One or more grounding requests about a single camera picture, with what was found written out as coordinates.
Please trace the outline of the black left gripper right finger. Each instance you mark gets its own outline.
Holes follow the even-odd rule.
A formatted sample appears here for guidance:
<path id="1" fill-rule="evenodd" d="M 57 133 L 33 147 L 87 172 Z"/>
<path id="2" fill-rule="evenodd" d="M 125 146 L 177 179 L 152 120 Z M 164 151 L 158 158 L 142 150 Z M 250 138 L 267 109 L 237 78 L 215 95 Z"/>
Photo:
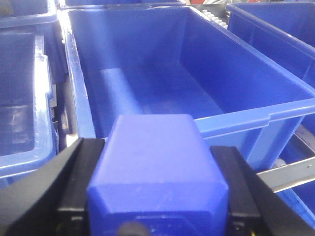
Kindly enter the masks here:
<path id="1" fill-rule="evenodd" d="M 236 147 L 211 146 L 229 187 L 227 236 L 313 236 L 314 229 L 282 201 Z"/>

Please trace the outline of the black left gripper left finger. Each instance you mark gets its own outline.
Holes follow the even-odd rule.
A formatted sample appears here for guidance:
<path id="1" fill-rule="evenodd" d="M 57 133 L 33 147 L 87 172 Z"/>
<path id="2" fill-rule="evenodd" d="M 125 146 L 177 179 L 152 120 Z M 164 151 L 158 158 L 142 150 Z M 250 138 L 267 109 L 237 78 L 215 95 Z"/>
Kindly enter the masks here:
<path id="1" fill-rule="evenodd" d="M 2 236 L 87 236 L 86 188 L 105 140 L 79 138 L 26 177 L 0 190 Z"/>

